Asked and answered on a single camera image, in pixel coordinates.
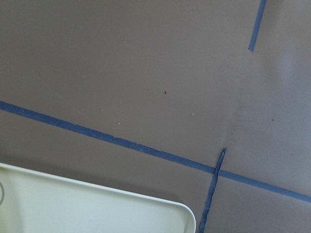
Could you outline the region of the cream bear tray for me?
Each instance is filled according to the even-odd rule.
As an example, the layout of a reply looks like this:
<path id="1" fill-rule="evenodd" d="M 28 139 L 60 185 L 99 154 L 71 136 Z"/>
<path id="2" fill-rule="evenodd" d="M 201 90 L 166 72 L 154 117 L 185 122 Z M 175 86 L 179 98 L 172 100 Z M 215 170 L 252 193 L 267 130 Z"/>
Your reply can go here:
<path id="1" fill-rule="evenodd" d="M 0 166 L 3 233 L 193 233 L 184 204 L 21 167 Z"/>

